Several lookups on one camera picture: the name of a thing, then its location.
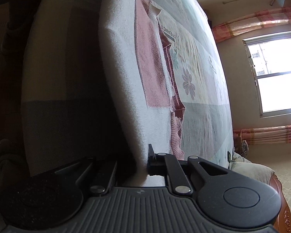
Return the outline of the pink and white knit sweater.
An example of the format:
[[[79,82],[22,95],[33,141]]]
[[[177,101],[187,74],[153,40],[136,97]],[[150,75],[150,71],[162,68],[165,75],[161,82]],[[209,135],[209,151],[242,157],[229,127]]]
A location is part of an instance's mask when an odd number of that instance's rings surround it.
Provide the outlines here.
[[[149,176],[148,151],[182,160],[180,100],[163,33],[160,9],[152,0],[102,0],[99,42],[104,70],[137,172],[130,186],[163,186],[163,177]]]

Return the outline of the pastel patchwork bed sheet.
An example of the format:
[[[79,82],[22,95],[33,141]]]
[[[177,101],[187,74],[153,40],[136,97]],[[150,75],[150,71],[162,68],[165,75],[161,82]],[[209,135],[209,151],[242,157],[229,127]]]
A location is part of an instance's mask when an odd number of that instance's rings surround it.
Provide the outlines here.
[[[228,89],[208,18],[196,0],[152,0],[170,42],[185,107],[181,150],[228,166],[233,151]],[[82,159],[114,159],[137,172],[111,96],[99,42],[102,0],[42,0],[28,39],[22,124],[29,171]]]

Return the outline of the cluttered items on nightstand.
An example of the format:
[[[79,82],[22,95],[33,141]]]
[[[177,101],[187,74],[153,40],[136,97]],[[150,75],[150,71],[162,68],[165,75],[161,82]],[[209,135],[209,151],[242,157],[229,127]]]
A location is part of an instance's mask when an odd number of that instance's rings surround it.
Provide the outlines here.
[[[247,141],[243,140],[240,146],[240,155],[242,157],[247,157],[248,153],[249,153],[249,146],[247,144]]]

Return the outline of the pastel patchwork pillow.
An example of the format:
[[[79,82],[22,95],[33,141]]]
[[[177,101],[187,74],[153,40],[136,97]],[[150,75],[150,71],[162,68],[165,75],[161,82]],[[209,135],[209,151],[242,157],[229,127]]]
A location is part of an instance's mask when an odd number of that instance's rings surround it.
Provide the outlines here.
[[[257,163],[232,162],[230,169],[238,174],[269,184],[274,170]]]

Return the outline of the right orange plaid curtain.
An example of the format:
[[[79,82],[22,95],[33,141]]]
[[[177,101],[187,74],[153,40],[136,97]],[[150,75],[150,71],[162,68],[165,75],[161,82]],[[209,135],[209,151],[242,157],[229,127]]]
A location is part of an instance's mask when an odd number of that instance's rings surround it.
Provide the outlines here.
[[[233,131],[233,135],[248,145],[291,144],[291,125],[238,129]]]

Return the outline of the orange plaid curtain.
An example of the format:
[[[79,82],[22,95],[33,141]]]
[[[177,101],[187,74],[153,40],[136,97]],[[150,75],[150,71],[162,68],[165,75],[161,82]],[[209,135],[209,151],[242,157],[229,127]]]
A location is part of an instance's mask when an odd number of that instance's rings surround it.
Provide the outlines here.
[[[212,29],[214,40],[221,43],[254,30],[291,24],[291,7],[261,10],[215,26]]]
[[[291,125],[238,129],[233,131],[233,135],[248,145],[291,144]]]

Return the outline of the wooden headboard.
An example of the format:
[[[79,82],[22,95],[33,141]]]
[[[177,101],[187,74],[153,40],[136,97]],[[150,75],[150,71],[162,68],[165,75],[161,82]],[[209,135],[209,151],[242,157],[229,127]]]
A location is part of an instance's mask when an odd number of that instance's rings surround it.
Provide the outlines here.
[[[291,210],[284,197],[282,184],[275,174],[270,179],[270,186],[278,192],[281,198],[281,210],[274,223],[274,228],[279,233],[291,233]]]

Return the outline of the left orange plaid curtain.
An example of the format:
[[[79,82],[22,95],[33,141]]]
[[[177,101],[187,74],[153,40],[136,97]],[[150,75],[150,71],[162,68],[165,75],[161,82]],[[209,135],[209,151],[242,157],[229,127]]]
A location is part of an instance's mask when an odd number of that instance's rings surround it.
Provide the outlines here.
[[[291,7],[261,10],[215,26],[212,29],[214,40],[221,43],[254,30],[291,24]]]

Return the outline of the window with white frame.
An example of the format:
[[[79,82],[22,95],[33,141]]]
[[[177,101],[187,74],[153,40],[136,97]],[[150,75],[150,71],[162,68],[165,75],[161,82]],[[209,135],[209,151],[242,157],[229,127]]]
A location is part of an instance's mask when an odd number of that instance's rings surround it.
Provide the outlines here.
[[[243,40],[261,118],[291,114],[291,31]]]

